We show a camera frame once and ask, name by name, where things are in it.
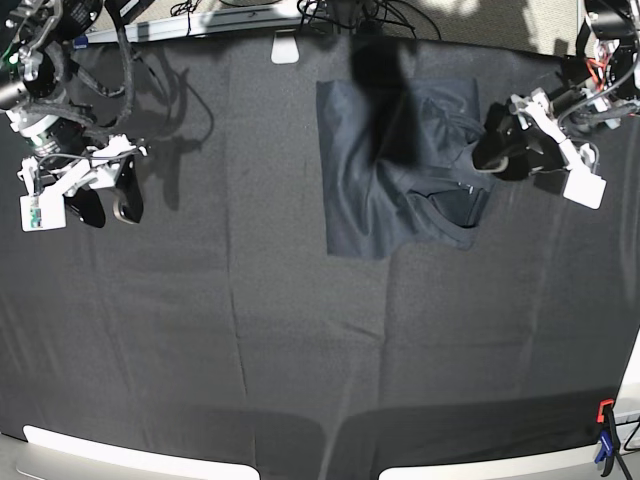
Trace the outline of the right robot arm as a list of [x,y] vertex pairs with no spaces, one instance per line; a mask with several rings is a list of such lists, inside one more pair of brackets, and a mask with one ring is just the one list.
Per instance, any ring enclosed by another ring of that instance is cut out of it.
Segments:
[[[109,88],[71,57],[73,44],[107,13],[116,33],[123,83]],[[114,1],[7,1],[1,6],[1,111],[31,154],[17,177],[22,229],[62,229],[73,214],[106,224],[99,191],[113,214],[137,224],[144,213],[135,159],[143,142],[121,128],[135,104],[134,54]]]

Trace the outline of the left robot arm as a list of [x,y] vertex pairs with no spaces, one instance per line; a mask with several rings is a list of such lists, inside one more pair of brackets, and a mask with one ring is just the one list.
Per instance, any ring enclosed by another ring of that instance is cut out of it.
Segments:
[[557,171],[595,174],[599,149],[588,140],[602,127],[617,128],[639,112],[639,4],[586,1],[556,93],[542,88],[512,95],[473,152],[473,166],[516,177]]

